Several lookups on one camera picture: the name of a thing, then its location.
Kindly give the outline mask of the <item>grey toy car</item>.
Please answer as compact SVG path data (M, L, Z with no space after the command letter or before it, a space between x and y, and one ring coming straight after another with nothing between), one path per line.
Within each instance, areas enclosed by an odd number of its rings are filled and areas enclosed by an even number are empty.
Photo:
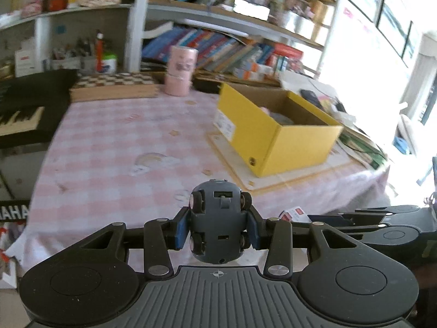
M250 247L247 214L252 196L226 180L210 179L190 195L190 249L204 263L238 259Z

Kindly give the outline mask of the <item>pink plush pig toy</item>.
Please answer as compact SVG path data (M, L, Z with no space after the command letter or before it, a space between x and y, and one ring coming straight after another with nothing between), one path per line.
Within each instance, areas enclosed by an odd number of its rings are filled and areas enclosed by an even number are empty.
M260 107L260 109L267 114L268 116L272 117L272 118L278 118L278 117L282 117L282 114L280 113L275 113L269 109L267 109L266 107Z

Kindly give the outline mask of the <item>pink checkered tablecloth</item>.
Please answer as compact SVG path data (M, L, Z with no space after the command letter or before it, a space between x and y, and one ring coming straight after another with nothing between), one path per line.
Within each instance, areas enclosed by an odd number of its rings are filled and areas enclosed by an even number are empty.
M33 190L22 268L113 222L174 217L195 186L231 179L209 143L216 104L200 92L71 104Z

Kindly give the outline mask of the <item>green book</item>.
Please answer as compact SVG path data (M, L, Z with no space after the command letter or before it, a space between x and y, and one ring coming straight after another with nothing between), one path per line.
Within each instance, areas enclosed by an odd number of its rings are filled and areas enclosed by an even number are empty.
M387 156L378 145L371 145L349 132L343 131L338 145L353 159L368 169L377 170L387 162Z

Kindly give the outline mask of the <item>yellow cardboard box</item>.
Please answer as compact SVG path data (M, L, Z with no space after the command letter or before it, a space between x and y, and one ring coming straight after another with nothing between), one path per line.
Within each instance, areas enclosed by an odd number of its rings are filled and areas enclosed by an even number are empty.
M282 114L272 118L260 107ZM343 126L287 90L221 85L214 125L258 177L324 163Z

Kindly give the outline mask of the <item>black smartphone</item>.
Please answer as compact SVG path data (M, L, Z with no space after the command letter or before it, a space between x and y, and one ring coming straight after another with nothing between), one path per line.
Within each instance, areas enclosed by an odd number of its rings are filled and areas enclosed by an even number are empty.
M316 106L318 109L320 109L320 110L323 109L323 106L322 106L320 100L318 99L318 96L313 91L300 89L299 93L303 99L310 102L311 104Z

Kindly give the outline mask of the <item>wooden chessboard box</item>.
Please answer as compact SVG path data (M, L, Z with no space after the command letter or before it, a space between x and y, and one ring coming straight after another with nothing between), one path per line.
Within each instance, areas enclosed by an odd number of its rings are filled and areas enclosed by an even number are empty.
M156 98L160 84L144 73L81 76L70 89L73 103L133 98Z

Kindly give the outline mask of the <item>pink cylindrical canister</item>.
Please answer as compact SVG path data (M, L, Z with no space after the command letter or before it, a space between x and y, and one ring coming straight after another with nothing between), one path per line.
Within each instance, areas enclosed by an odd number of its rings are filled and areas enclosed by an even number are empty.
M188 96L196 68L198 50L184 46L172 46L164 76L164 92L170 96Z

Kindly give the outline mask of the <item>white green lid jar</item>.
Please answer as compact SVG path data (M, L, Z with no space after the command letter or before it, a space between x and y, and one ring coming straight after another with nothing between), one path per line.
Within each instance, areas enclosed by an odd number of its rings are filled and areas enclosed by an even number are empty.
M105 53L102 57L102 73L115 74L118 67L118 58L114 53Z

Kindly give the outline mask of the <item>black Yamaha keyboard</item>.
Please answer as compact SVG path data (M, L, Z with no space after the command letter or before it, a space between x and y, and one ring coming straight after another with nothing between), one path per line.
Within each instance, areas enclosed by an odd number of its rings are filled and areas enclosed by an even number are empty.
M1 82L1 207L29 206L77 81L78 71L67 69Z

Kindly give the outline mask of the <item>white bookshelf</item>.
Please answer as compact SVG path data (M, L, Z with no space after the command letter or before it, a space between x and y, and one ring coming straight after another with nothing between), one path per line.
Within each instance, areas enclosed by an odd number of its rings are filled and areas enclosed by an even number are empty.
M324 55L319 36L336 0L1 0L1 77L55 69L96 72L96 33L118 70L162 68L174 45L198 50L196 69L227 75L277 44Z

